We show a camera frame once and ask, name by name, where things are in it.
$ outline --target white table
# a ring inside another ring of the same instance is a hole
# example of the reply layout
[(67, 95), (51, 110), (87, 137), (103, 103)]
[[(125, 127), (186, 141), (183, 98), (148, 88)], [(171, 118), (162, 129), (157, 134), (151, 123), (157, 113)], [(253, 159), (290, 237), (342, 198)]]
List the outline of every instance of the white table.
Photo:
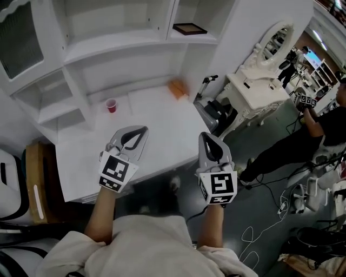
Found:
[(130, 92), (116, 98), (110, 114), (104, 102), (93, 107), (95, 131), (56, 146), (57, 164), (65, 201), (89, 202), (99, 192), (99, 154), (113, 134), (131, 125), (149, 128), (139, 170), (131, 184), (174, 169), (198, 157), (198, 136), (208, 131), (195, 106), (186, 98), (176, 100), (167, 87)]
[(230, 83), (225, 86), (223, 92), (216, 99), (221, 102), (223, 98), (228, 98), (238, 114), (232, 124), (221, 134), (221, 140), (242, 122), (255, 116), (262, 117), (262, 125), (266, 117), (289, 99), (284, 88), (275, 88), (268, 79), (263, 78), (254, 80), (252, 83), (249, 82), (250, 88), (247, 88), (236, 74), (227, 74), (227, 78)]

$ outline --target man in black shirt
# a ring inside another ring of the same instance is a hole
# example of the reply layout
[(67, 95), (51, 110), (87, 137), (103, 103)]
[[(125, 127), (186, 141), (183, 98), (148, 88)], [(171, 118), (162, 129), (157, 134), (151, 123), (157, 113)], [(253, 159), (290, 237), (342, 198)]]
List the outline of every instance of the man in black shirt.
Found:
[(319, 148), (323, 136), (324, 146), (336, 146), (346, 142), (346, 78), (340, 80), (336, 94), (340, 105), (336, 109), (317, 116), (313, 109), (304, 110), (305, 126), (278, 141), (262, 152), (239, 176), (243, 184), (253, 181), (259, 174), (273, 172), (290, 163), (307, 162)]

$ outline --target cabinet door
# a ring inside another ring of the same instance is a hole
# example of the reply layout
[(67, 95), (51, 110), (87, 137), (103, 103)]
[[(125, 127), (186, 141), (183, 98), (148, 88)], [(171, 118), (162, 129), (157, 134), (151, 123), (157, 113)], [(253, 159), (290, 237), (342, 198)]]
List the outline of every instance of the cabinet door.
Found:
[(0, 86), (11, 95), (61, 67), (49, 1), (13, 0), (0, 11)]

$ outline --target red cup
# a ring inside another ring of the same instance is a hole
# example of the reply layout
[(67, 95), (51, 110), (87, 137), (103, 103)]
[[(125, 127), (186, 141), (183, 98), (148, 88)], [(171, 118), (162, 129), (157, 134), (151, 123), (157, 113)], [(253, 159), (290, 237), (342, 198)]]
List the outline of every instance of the red cup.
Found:
[(115, 113), (117, 110), (117, 101), (115, 99), (108, 99), (106, 101), (106, 107), (111, 114)]

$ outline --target beige shirt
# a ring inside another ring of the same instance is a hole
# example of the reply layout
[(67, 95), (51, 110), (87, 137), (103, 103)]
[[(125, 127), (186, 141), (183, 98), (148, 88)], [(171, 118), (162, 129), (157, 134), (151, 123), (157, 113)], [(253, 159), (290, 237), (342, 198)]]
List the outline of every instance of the beige shirt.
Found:
[(217, 276), (257, 277), (230, 249), (194, 249), (181, 216), (130, 215), (114, 221), (113, 241), (94, 242), (69, 232), (44, 258), (37, 277)]

